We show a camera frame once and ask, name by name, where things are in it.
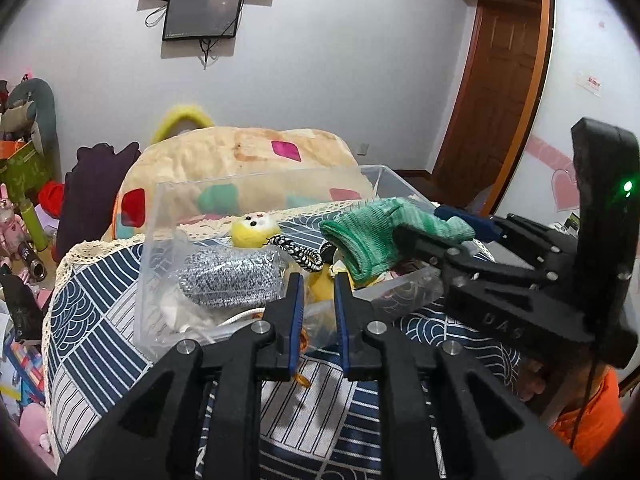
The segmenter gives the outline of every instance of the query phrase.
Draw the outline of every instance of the monitor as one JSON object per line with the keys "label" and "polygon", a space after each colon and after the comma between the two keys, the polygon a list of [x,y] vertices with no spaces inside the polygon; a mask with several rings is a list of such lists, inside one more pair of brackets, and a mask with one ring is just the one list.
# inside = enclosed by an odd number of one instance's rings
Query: monitor
{"label": "monitor", "polygon": [[233,38],[242,0],[169,0],[162,40]]}

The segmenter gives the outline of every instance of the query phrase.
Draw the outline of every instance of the wooden door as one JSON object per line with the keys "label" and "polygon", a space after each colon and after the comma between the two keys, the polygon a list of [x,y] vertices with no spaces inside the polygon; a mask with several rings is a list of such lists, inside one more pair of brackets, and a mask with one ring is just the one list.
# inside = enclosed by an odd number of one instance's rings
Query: wooden door
{"label": "wooden door", "polygon": [[476,48],[433,171],[446,202],[460,207],[498,177],[529,91],[540,32],[536,5],[478,5]]}

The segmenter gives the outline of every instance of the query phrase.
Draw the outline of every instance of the pink stuffed toy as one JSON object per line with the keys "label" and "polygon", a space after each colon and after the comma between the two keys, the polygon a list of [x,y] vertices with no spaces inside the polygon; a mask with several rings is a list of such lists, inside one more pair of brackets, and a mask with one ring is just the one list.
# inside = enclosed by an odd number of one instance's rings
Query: pink stuffed toy
{"label": "pink stuffed toy", "polygon": [[31,448],[42,461],[53,471],[55,464],[50,455],[51,443],[47,431],[47,412],[39,404],[32,402],[23,411],[20,417],[20,432],[27,439]]}
{"label": "pink stuffed toy", "polygon": [[[14,212],[14,203],[9,200],[5,184],[0,184],[0,246],[8,253],[0,258],[0,266],[7,264],[11,269],[11,260],[18,260],[18,246],[20,242],[28,240],[27,227],[20,215]],[[29,282],[29,270],[23,269],[18,276],[24,283]]]}

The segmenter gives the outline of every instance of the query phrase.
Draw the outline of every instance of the green knitted glove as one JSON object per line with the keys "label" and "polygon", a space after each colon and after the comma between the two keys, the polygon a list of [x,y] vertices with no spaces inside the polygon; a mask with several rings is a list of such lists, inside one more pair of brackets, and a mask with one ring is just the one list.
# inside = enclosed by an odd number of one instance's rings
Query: green knitted glove
{"label": "green knitted glove", "polygon": [[344,264],[357,284],[368,282],[391,269],[400,260],[393,232],[409,224],[429,234],[461,242],[476,233],[462,218],[447,221],[422,211],[404,198],[385,198],[362,209],[320,223],[320,232],[340,249]]}

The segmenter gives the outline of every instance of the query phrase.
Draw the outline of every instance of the green gift bag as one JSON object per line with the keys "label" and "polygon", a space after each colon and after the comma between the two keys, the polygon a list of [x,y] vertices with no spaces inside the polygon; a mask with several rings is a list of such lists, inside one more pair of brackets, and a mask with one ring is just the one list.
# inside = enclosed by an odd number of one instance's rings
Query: green gift bag
{"label": "green gift bag", "polygon": [[0,182],[6,184],[9,198],[18,203],[27,190],[39,191],[49,180],[51,170],[33,142],[28,142],[11,157],[0,160]]}

